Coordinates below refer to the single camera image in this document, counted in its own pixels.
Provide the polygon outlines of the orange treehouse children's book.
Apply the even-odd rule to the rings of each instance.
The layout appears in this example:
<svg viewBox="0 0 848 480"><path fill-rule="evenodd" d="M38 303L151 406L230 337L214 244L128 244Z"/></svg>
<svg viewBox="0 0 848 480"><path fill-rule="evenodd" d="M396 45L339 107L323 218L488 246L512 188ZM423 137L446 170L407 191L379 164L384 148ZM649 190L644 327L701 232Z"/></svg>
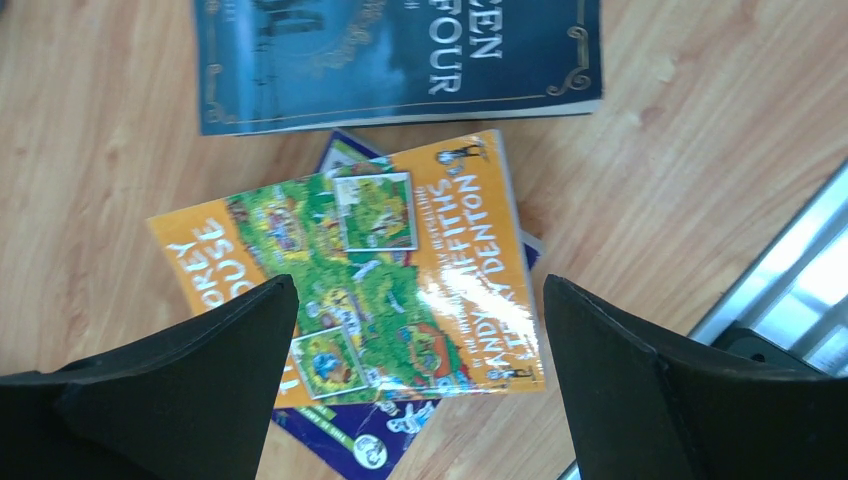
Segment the orange treehouse children's book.
<svg viewBox="0 0 848 480"><path fill-rule="evenodd" d="M289 276L275 404L536 393L546 380L502 134L485 130L152 217L194 313Z"/></svg>

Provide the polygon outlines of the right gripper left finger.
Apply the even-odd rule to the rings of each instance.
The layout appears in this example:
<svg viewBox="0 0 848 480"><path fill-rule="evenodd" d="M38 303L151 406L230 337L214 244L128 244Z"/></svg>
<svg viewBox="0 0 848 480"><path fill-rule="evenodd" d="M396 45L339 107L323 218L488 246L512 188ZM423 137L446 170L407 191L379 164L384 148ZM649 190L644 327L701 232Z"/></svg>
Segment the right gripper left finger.
<svg viewBox="0 0 848 480"><path fill-rule="evenodd" d="M5 479L252 479L299 299L276 276L49 372L1 379Z"/></svg>

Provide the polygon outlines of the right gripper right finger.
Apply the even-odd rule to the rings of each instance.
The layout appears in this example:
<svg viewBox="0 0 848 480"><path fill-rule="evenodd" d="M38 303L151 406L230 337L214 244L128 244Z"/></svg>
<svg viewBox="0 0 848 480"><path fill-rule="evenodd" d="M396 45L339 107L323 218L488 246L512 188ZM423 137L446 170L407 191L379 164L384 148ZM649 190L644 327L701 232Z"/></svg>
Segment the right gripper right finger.
<svg viewBox="0 0 848 480"><path fill-rule="evenodd" d="M549 275L544 316L585 479L843 479L847 382L726 353Z"/></svg>

